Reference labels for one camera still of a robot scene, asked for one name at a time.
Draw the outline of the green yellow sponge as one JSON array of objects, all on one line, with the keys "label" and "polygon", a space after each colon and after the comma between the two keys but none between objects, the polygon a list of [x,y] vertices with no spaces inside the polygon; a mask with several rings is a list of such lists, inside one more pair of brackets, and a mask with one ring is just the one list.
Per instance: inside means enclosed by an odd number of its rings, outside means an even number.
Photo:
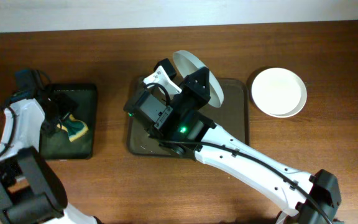
[{"label": "green yellow sponge", "polygon": [[60,129],[64,130],[67,133],[70,142],[76,141],[77,139],[81,138],[89,130],[87,124],[84,121],[78,120],[74,116],[73,121],[67,123],[62,123],[60,121],[58,125],[60,126]]}]

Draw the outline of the pale green plate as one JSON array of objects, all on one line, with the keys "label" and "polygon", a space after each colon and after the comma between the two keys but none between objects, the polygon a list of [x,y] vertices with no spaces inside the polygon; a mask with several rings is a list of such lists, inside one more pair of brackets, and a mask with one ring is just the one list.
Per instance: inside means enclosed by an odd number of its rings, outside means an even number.
[{"label": "pale green plate", "polygon": [[186,50],[173,53],[173,61],[183,78],[191,76],[194,81],[201,81],[201,87],[209,85],[208,104],[220,108],[224,102],[223,89],[212,71],[194,54]]}]

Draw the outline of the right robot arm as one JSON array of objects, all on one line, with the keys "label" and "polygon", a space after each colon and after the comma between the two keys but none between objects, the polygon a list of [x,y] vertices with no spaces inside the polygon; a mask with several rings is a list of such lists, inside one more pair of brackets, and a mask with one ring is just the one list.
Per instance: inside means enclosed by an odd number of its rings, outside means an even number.
[{"label": "right robot arm", "polygon": [[176,85],[163,67],[127,101],[124,111],[173,157],[220,169],[257,190],[281,212],[277,223],[335,223],[341,204],[337,179],[281,164],[244,144],[202,113],[210,100],[222,100],[219,82],[201,67]]}]

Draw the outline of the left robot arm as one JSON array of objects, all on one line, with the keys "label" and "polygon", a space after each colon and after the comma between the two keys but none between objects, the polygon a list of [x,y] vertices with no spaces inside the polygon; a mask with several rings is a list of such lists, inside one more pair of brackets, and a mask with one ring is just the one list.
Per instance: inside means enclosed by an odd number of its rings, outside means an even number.
[{"label": "left robot arm", "polygon": [[68,202],[65,188],[39,153],[45,111],[28,93],[8,98],[0,142],[2,223],[99,223]]}]

